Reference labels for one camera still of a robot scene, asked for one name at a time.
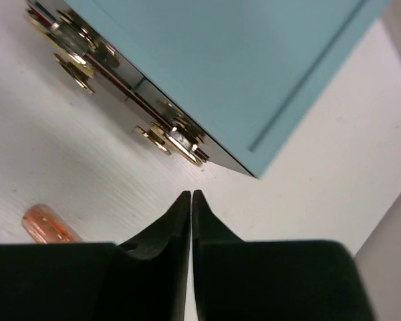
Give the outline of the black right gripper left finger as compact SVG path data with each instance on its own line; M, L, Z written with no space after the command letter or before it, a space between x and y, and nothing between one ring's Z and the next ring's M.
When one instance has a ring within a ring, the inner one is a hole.
M0 320L182 320L190 193L121 244L0 245Z

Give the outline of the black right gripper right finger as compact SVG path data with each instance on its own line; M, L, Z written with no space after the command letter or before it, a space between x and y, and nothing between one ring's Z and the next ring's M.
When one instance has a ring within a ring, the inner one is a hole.
M329 240L244 241L192 198L199 320L373 320L348 250Z

